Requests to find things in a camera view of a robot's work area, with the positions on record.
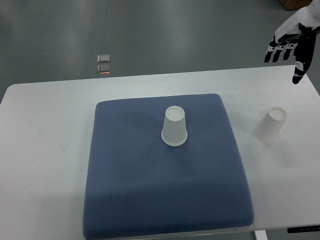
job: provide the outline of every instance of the paper cup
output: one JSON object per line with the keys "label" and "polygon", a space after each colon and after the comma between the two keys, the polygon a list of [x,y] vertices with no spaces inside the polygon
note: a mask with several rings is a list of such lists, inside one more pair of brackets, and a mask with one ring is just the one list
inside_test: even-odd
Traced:
{"label": "paper cup", "polygon": [[162,140],[172,147],[185,143],[188,137],[185,111],[179,106],[170,106],[165,111]]}
{"label": "paper cup", "polygon": [[262,142],[273,143],[278,137],[287,118],[287,112],[278,106],[270,108],[262,120],[255,126],[254,134]]}

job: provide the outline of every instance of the white table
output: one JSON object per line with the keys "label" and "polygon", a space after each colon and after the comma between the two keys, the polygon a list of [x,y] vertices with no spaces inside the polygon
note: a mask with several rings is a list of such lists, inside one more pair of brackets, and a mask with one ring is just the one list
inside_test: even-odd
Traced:
{"label": "white table", "polygon": [[[320,97],[294,66],[16,84],[0,105],[0,237],[80,240],[98,102],[217,93],[250,187],[254,223],[216,232],[320,224]],[[272,144],[254,136],[270,107],[288,117]]]}

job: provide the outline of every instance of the gray floor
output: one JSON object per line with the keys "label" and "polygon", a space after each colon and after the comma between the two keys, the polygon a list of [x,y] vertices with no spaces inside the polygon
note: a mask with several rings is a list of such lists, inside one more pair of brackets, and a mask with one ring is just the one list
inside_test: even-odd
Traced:
{"label": "gray floor", "polygon": [[[12,84],[293,65],[292,56],[264,63],[274,31],[293,13],[279,0],[0,0],[0,101]],[[98,75],[104,53],[111,73]],[[318,92],[319,53],[318,41],[307,73]],[[267,235],[320,239],[286,229]]]}

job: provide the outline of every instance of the cardboard box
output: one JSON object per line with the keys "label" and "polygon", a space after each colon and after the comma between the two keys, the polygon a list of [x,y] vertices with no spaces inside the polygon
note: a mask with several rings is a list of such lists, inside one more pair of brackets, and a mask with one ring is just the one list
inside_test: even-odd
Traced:
{"label": "cardboard box", "polygon": [[284,8],[288,11],[298,10],[300,8],[308,6],[312,0],[279,0]]}

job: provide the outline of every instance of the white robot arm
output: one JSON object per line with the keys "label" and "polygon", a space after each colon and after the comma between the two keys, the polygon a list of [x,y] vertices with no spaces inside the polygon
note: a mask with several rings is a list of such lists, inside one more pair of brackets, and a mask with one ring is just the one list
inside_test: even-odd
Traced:
{"label": "white robot arm", "polygon": [[295,70],[292,81],[294,84],[299,83],[311,65],[318,33],[320,33],[320,0],[313,0],[309,6],[298,10],[275,31],[264,62],[270,61],[273,52],[272,61],[278,61],[284,49],[283,60],[287,60],[291,50],[295,48]]}

